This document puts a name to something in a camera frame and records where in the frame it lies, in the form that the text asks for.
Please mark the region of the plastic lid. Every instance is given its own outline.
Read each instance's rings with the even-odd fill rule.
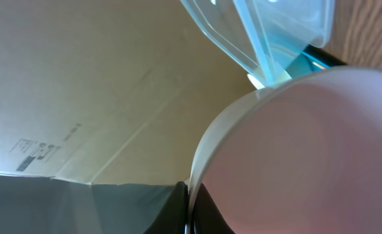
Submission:
[[[329,40],[334,0],[181,0],[199,28],[265,86]]]

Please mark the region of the wood grain surface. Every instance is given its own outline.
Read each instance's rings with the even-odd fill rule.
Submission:
[[[382,69],[382,0],[336,1],[324,50],[349,65]]]

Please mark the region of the black object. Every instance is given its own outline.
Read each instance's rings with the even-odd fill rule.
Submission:
[[[323,51],[322,49],[318,49],[311,45],[308,45],[303,52],[310,55],[311,57],[316,58],[321,63],[329,67],[347,65],[345,62],[339,60],[333,55],[330,55],[329,53]]]
[[[183,234],[188,210],[188,187],[184,182],[175,185],[170,197],[145,234]]]
[[[234,234],[234,231],[227,225],[212,200],[204,184],[198,190],[196,203],[192,212],[194,227],[192,230],[197,234],[223,233]]]

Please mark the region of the clear plastic container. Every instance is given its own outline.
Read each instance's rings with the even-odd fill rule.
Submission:
[[[334,0],[181,0],[199,28],[270,86],[312,44],[329,40]]]

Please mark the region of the cardboard box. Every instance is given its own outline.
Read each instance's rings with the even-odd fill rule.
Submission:
[[[173,186],[82,185],[0,176],[0,233],[143,233]]]
[[[0,174],[171,185],[253,90],[178,1],[0,1]]]

